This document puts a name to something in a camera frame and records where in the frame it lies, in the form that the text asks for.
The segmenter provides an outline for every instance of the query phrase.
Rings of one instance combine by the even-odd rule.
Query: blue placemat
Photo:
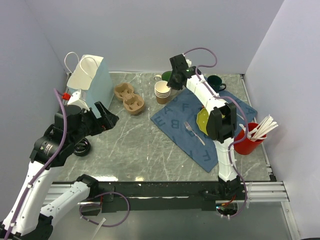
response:
[[[232,97],[244,111],[248,122],[250,123],[257,114],[252,107],[235,97],[228,91],[219,92],[220,96]],[[189,155],[197,164],[206,172],[210,172],[218,163],[217,150],[214,142],[210,137],[200,131],[196,119],[197,114],[202,109],[202,104],[198,98],[188,89],[183,90],[163,109],[151,117],[151,120],[161,129],[175,144],[179,146],[186,154]],[[245,124],[244,120],[239,117],[241,113],[237,109],[237,129],[235,136],[241,131],[239,124]],[[198,138],[188,131],[184,125],[187,121],[192,130],[199,135],[205,142],[205,146]]]

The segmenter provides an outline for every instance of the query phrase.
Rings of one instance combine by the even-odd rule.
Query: red cup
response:
[[[249,132],[252,131],[256,126],[258,126],[258,123],[255,122],[250,122],[248,124],[248,130]],[[238,134],[238,136],[235,137],[234,141],[238,141],[242,139],[245,135],[244,130],[242,129],[241,132]],[[262,143],[264,140],[256,140],[256,141],[251,141],[248,137],[245,138],[244,141],[236,143],[234,145],[234,150],[241,155],[249,155],[250,153],[255,150],[256,147],[259,146],[260,143]]]

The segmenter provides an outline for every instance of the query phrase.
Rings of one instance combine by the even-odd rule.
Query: marble countertop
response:
[[[153,76],[156,73],[111,73],[114,84],[131,83],[143,97],[146,108],[130,115],[123,103],[113,98],[109,111],[119,116],[115,128],[88,137],[89,155],[71,155],[56,181],[71,182],[82,174],[99,181],[217,181],[219,165],[207,173],[175,145],[150,120],[164,105],[156,101]],[[219,75],[226,90],[248,103],[239,74]],[[235,152],[236,166],[246,181],[269,181],[266,160],[259,146],[250,155]]]

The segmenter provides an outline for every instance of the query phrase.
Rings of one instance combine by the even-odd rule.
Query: fork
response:
[[[205,146],[205,142],[192,130],[191,126],[189,125],[189,123],[187,121],[184,122],[184,125],[185,125],[185,128],[188,130],[188,131],[191,131],[193,132],[193,134],[200,140],[200,142],[203,144],[203,146]]]

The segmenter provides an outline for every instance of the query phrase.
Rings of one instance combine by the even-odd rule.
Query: yellow plate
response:
[[[197,114],[196,116],[196,124],[198,125],[199,129],[204,132],[207,136],[207,123],[209,119],[208,111],[205,108],[202,108],[202,110]]]

